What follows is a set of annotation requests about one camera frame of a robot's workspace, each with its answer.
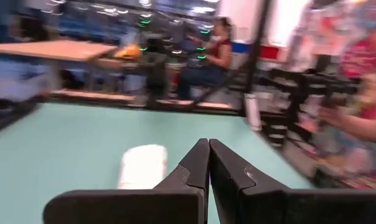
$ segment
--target red top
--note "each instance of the red top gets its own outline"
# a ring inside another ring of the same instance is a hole
[[[220,48],[223,45],[231,45],[231,40],[218,40],[215,45],[209,49],[209,55],[214,56],[214,57],[220,57]]]

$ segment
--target window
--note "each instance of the window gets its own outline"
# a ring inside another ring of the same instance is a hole
[[[215,16],[219,1],[220,0],[155,0],[154,7],[162,11],[180,11],[182,14],[188,14],[190,16]]]
[[[271,45],[286,47],[309,0],[275,0],[268,28]]]

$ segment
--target wooden table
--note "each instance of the wooden table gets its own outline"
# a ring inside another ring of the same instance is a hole
[[[93,44],[73,40],[55,40],[21,44],[0,44],[1,54],[24,55],[48,59],[50,62],[50,89],[61,88],[58,62],[73,61],[92,63],[99,56],[116,49],[117,46]],[[93,76],[90,75],[88,89],[93,88]]]
[[[131,102],[135,99],[135,96],[126,96],[121,94],[108,94],[108,93],[94,93],[94,92],[84,92],[84,91],[73,91],[73,90],[56,90],[52,92],[53,94],[67,95],[82,98],[96,98],[96,99],[106,99],[106,100],[122,100]]]

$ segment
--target person's arm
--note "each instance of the person's arm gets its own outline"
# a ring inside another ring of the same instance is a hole
[[[214,65],[228,68],[231,62],[231,51],[231,45],[222,45],[220,48],[219,58],[214,57],[213,55],[206,55],[206,59]]]
[[[188,38],[189,38],[190,40],[192,40],[193,42],[195,42],[197,45],[199,45],[199,46],[201,46],[201,47],[204,47],[204,48],[206,48],[206,49],[211,49],[211,48],[213,48],[213,47],[214,47],[214,44],[215,44],[215,43],[213,43],[213,42],[205,42],[205,41],[203,41],[203,40],[201,40],[201,39],[199,39],[199,38],[196,38],[196,37],[194,37],[194,36],[188,36]]]
[[[376,120],[347,115],[339,128],[360,140],[376,143]]]

